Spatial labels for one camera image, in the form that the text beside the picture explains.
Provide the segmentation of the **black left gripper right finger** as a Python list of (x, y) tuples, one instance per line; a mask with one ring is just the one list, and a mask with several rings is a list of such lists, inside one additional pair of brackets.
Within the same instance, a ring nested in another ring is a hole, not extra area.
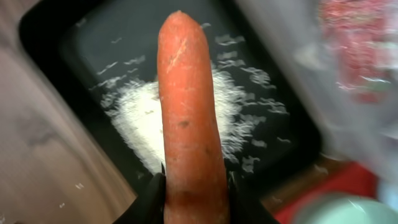
[(237, 172), (228, 179), (230, 224), (279, 224)]

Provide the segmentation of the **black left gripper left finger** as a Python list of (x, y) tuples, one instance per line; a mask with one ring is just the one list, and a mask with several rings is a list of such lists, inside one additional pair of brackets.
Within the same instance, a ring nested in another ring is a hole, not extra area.
[(164, 224), (165, 167), (114, 224)]

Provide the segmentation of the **orange carrot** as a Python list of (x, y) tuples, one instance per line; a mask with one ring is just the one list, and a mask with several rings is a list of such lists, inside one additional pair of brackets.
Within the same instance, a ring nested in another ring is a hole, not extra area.
[(165, 223), (229, 223), (226, 169), (208, 42), (182, 11), (160, 28), (159, 99), (166, 166)]

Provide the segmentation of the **mint green bowl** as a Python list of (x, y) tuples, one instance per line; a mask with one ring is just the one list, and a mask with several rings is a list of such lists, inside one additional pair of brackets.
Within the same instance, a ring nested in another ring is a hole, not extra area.
[(369, 197), (334, 192), (299, 206), (292, 224), (397, 224), (397, 212)]

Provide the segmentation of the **white rice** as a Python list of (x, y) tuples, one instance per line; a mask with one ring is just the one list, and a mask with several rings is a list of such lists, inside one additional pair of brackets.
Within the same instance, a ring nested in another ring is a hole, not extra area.
[[(293, 149), (290, 113), (233, 25), (215, 19), (201, 26), (210, 47), (223, 157), (230, 169), (257, 174)], [(77, 56), (93, 76), (84, 84), (151, 172), (165, 164), (155, 72), (159, 27), (158, 22), (84, 18), (73, 31)]]

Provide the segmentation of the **red snack wrapper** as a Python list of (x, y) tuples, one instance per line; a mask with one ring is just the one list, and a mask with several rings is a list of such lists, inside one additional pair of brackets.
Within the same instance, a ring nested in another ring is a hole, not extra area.
[(383, 67), (382, 45), (392, 2), (385, 0), (320, 1), (318, 20), (337, 57), (339, 87), (362, 103), (378, 103), (391, 85)]

